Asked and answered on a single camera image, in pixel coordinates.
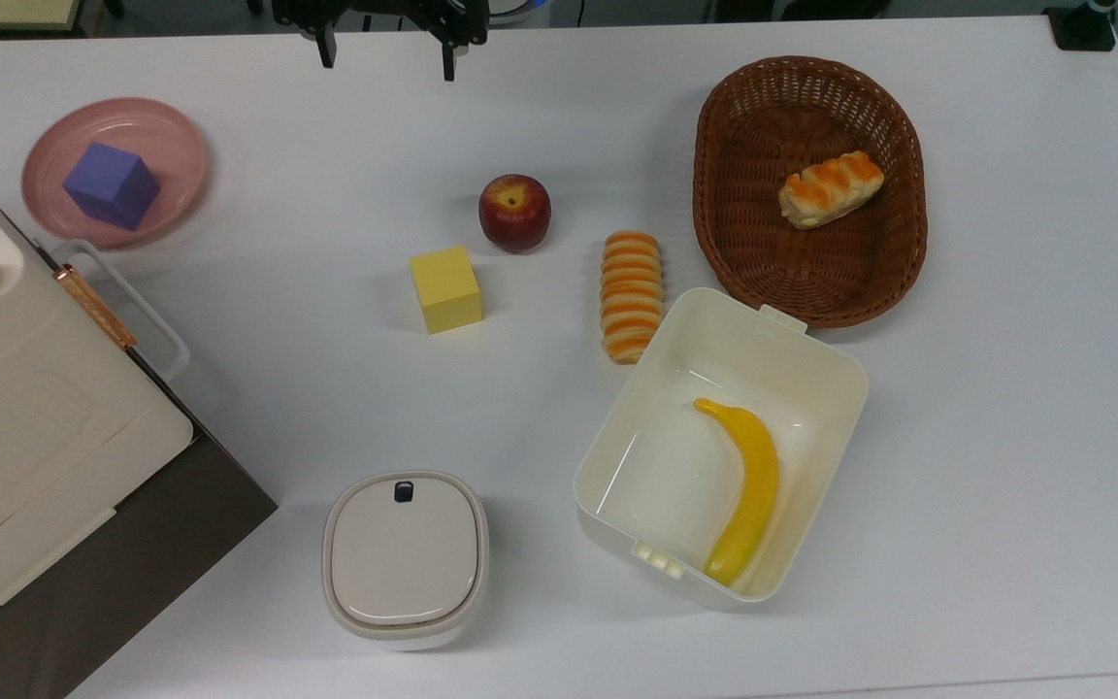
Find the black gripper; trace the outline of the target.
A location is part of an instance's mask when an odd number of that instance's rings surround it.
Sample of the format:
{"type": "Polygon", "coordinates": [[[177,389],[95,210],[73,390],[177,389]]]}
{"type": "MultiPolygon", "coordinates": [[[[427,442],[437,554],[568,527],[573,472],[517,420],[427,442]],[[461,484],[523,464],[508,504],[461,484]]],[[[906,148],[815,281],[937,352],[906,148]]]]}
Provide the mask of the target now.
{"type": "Polygon", "coordinates": [[[443,44],[443,76],[453,83],[457,46],[487,40],[487,1],[274,1],[276,23],[297,28],[316,42],[324,68],[337,65],[337,25],[345,15],[402,17],[443,44]]]}

